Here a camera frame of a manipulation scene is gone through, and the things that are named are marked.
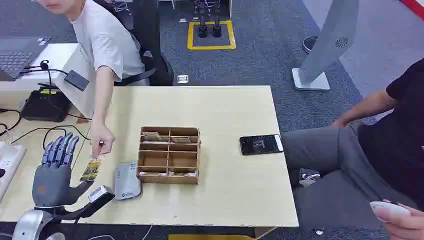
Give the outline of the pale-shirt person's hand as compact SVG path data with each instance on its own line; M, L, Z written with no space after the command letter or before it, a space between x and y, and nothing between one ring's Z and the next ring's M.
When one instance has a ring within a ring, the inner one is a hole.
M100 155L110 153L115 139L115 135L104 122L93 121L90 130L91 157L96 159Z

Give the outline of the black-shirt person's hand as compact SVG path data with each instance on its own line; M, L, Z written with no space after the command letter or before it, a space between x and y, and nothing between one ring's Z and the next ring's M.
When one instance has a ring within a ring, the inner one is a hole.
M390 240L423 240L424 212L402 203L396 205L407 209L410 215L393 214L385 209L376 209L374 214L383 221Z

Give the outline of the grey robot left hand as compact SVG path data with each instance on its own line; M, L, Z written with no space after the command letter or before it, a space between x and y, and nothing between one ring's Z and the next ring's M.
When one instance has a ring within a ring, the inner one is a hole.
M92 181L82 181L78 186L70 186L71 164L78 141L79 136L69 132L45 147L32 186L32 199L36 207L73 205L93 184Z

